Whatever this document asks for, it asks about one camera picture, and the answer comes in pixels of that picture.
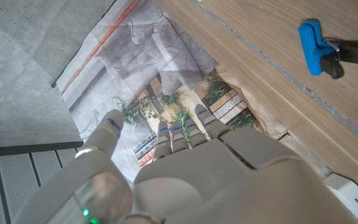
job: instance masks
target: robotic hand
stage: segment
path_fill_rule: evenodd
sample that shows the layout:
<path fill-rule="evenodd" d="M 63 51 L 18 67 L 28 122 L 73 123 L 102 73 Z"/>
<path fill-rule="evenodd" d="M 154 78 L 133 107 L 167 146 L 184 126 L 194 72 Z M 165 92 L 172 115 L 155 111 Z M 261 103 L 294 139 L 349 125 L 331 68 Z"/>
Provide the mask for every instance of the robotic hand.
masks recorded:
<path fill-rule="evenodd" d="M 131 189 L 110 158 L 123 127 L 109 112 L 76 159 L 29 200 L 16 223 L 355 223 L 297 154 L 253 129 L 232 131 L 204 106 L 158 126 L 153 163 Z"/>

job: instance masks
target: patterned tile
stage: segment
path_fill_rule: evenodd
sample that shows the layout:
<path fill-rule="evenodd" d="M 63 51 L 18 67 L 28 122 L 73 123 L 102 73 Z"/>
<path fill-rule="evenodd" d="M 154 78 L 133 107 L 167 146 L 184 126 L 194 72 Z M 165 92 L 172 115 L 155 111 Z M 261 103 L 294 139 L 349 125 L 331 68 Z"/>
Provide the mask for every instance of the patterned tile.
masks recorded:
<path fill-rule="evenodd" d="M 239 103 L 242 102 L 242 98 L 240 95 L 236 95 L 227 101 L 222 107 L 220 107 L 217 111 L 214 112 L 214 115 L 217 119 L 221 119 L 225 114 L 227 114 L 230 110 L 236 107 Z"/>
<path fill-rule="evenodd" d="M 153 148 L 152 150 L 150 150 L 150 152 L 148 152 L 144 157 L 142 157 L 141 159 L 139 159 L 139 165 L 142 167 L 144 166 L 148 161 L 150 161 L 153 156 L 154 156 L 154 150 L 155 148 Z"/>
<path fill-rule="evenodd" d="M 146 138 L 137 143 L 136 146 L 133 147 L 135 153 L 137 153 L 140 149 L 142 149 L 147 143 L 153 140 L 156 137 L 155 132 L 152 131 Z"/>
<path fill-rule="evenodd" d="M 142 158 L 144 155 L 150 152 L 150 150 L 152 150 L 155 147 L 156 142 L 157 142 L 157 138 L 154 138 L 149 143 L 147 143 L 147 145 L 145 145 L 141 150 L 139 150 L 136 153 L 137 159 Z"/>
<path fill-rule="evenodd" d="M 224 96 L 222 96 L 217 102 L 212 104 L 209 108 L 212 112 L 217 111 L 220 107 L 222 107 L 226 102 L 228 102 L 231 98 L 235 97 L 237 95 L 236 90 L 230 90 L 228 93 L 226 93 Z"/>
<path fill-rule="evenodd" d="M 235 106 L 232 110 L 227 112 L 227 114 L 225 114 L 219 120 L 221 120 L 223 123 L 227 124 L 231 119 L 233 119 L 237 115 L 241 114 L 241 112 L 243 112 L 247 107 L 248 106 L 246 105 L 246 103 L 244 101 L 242 101 L 237 106 Z"/>

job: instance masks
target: orange stripe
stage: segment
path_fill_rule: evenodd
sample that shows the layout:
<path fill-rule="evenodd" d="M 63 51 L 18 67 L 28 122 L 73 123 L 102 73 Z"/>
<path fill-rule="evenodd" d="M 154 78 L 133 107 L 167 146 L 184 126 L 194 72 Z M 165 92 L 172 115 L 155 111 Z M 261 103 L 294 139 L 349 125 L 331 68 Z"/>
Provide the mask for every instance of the orange stripe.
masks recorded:
<path fill-rule="evenodd" d="M 96 44 L 96 46 L 93 48 L 93 50 L 91 51 L 91 53 L 85 58 L 84 63 L 77 69 L 77 71 L 75 71 L 75 73 L 73 74 L 73 76 L 71 77 L 71 81 L 67 82 L 67 84 L 65 85 L 65 87 L 63 88 L 63 93 L 68 89 L 68 87 L 71 85 L 72 81 L 75 80 L 75 78 L 80 75 L 80 73 L 82 72 L 82 70 L 85 68 L 85 64 L 88 63 L 93 56 L 98 52 L 98 50 L 100 49 L 100 47 L 107 41 L 107 39 L 111 36 L 111 34 L 121 25 L 121 23 L 124 21 L 124 19 L 129 15 L 129 13 L 136 7 L 136 5 L 138 5 L 140 0 L 134 0 L 129 6 L 128 8 L 121 14 L 121 16 L 118 18 L 118 20 L 112 25 L 112 27 L 110 27 L 109 30 L 107 30 L 107 32 L 105 33 L 105 35 L 102 37 L 102 39 L 100 39 L 100 41 L 98 42 L 98 44 Z"/>

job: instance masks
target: wooden edge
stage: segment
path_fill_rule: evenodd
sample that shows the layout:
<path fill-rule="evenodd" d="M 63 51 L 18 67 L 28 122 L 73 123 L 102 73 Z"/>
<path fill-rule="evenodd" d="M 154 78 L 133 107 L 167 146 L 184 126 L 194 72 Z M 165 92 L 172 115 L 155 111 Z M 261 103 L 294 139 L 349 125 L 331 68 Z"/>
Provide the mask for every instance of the wooden edge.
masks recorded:
<path fill-rule="evenodd" d="M 28 146 L 8 146 L 0 147 L 0 156 L 9 156 L 30 152 L 45 152 L 53 151 L 59 149 L 72 149 L 76 147 L 81 147 L 84 144 L 82 141 L 78 142 L 61 142 L 61 143 L 51 143 L 51 144 L 37 144 L 37 145 L 28 145 Z"/>

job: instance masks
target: green plant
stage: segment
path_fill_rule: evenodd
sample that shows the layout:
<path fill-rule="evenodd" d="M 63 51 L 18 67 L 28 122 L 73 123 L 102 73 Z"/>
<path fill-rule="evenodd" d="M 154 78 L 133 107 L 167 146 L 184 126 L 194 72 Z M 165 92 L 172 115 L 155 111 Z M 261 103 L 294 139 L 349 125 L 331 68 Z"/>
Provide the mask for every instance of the green plant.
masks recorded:
<path fill-rule="evenodd" d="M 191 119 L 190 110 L 187 107 L 181 106 L 178 110 L 175 111 L 175 114 L 172 115 L 172 122 L 178 121 L 183 130 L 183 135 L 185 136 L 186 141 L 190 140 L 189 132 L 186 128 L 186 121 Z"/>
<path fill-rule="evenodd" d="M 126 102 L 119 96 L 113 96 L 117 99 L 117 104 L 121 107 L 121 112 L 124 117 L 124 121 L 127 124 L 131 124 L 134 129 L 137 128 L 137 124 L 146 118 L 160 118 L 159 114 L 154 114 L 151 108 L 153 101 L 158 100 L 161 102 L 163 107 L 175 109 L 176 107 L 181 108 L 181 91 L 166 96 L 163 93 L 158 93 L 155 96 L 145 96 L 139 100 L 135 100 L 130 105 L 126 106 Z"/>
<path fill-rule="evenodd" d="M 221 78 L 213 78 L 208 81 L 208 86 L 205 90 L 205 98 L 210 104 L 213 104 L 230 90 L 231 87 Z"/>
<path fill-rule="evenodd" d="M 135 102 L 131 103 L 129 106 L 125 106 L 125 101 L 119 96 L 114 96 L 113 98 L 118 100 L 117 104 L 121 107 L 125 123 L 131 124 L 134 129 L 137 128 L 137 123 L 146 119 L 146 117 L 151 118 L 154 116 L 150 105 L 152 98 L 149 96 L 145 96 L 140 100 L 135 100 Z"/>
<path fill-rule="evenodd" d="M 242 127 L 251 128 L 255 124 L 255 116 L 250 112 L 250 110 L 246 110 L 238 117 L 234 118 L 234 120 L 229 124 L 230 128 L 237 129 Z"/>
<path fill-rule="evenodd" d="M 163 93 L 159 93 L 157 95 L 157 99 L 163 107 L 173 109 L 175 106 L 180 104 L 182 93 L 183 92 L 180 90 L 172 95 L 164 95 Z"/>

